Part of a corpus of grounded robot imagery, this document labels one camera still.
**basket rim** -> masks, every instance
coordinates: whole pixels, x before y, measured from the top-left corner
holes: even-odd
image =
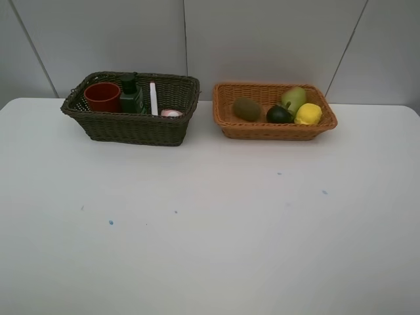
[[[240,123],[231,123],[229,121],[225,121],[221,119],[219,115],[219,89],[221,87],[231,87],[231,86],[249,86],[249,87],[303,87],[305,89],[311,89],[318,96],[323,100],[323,105],[327,109],[326,114],[331,117],[331,123],[323,123],[317,125],[303,125],[303,124],[296,124],[296,123],[253,123],[253,122],[240,122]],[[325,99],[325,96],[322,92],[311,84],[305,83],[257,83],[257,82],[220,82],[217,83],[213,89],[213,119],[215,120],[216,124],[222,128],[229,128],[229,129],[247,129],[248,127],[251,128],[261,128],[262,130],[277,130],[281,131],[282,129],[293,130],[293,131],[326,131],[336,128],[338,125],[337,118],[331,106]]]
[[[111,72],[111,71],[105,71],[105,72],[94,72],[89,74],[80,84],[77,85],[76,88],[72,89],[70,91],[70,94],[64,99],[63,104],[61,106],[61,111],[69,116],[78,116],[78,117],[95,117],[95,118],[108,118],[108,119],[118,119],[118,120],[143,120],[143,121],[153,121],[154,123],[184,123],[185,121],[189,121],[192,117],[192,114],[195,112],[197,108],[198,103],[198,97],[200,95],[200,81],[196,79],[195,77],[187,76],[187,75],[176,75],[176,74],[164,74],[164,73],[138,73],[135,72],[136,75],[140,76],[148,76],[148,77],[169,77],[173,79],[185,79],[186,81],[189,81],[193,83],[192,88],[194,89],[194,100],[192,105],[189,107],[188,111],[186,113],[183,113],[182,116],[178,117],[163,117],[163,116],[155,116],[152,114],[128,114],[128,113],[111,113],[111,112],[92,112],[92,111],[82,111],[82,110],[76,110],[69,107],[69,104],[71,101],[73,101],[79,94],[83,94],[83,91],[85,90],[86,84],[95,77],[99,75],[123,75],[128,74],[132,72]]]

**pink round object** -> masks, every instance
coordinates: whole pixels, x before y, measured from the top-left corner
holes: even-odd
[[[161,116],[164,116],[164,117],[179,117],[179,116],[182,116],[182,113],[179,112],[178,110],[162,110],[160,114],[161,114]]]

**pear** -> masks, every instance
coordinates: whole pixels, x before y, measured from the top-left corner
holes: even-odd
[[[286,108],[293,117],[296,116],[299,108],[306,103],[306,91],[301,87],[294,87],[282,95],[282,106]]]

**lemon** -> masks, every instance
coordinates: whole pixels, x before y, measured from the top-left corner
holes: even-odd
[[[322,110],[318,105],[303,104],[296,113],[295,123],[303,125],[316,125],[320,122]]]

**dark green wicker basket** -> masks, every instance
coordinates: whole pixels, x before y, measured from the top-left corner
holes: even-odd
[[[66,98],[61,110],[74,118],[92,140],[150,146],[179,146],[184,140],[188,122],[196,110],[200,83],[193,77],[155,73],[136,73],[143,89],[144,103],[150,113],[150,82],[156,83],[159,113],[170,108],[184,115],[161,117],[142,114],[91,112],[84,90],[99,82],[112,82],[121,87],[123,72],[96,72],[87,76]]]

